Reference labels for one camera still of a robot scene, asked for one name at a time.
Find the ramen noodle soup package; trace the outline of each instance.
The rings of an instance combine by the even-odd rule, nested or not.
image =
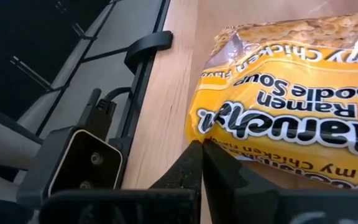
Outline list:
[[[198,82],[186,136],[358,189],[358,14],[224,29]]]

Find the wooden surface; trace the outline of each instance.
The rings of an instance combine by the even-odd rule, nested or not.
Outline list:
[[[123,187],[146,189],[187,147],[184,123],[195,86],[226,26],[358,12],[358,0],[171,0],[164,30],[174,34],[170,50],[157,53],[142,105]],[[266,178],[287,188],[330,187],[251,162]],[[211,223],[203,198],[202,223]]]

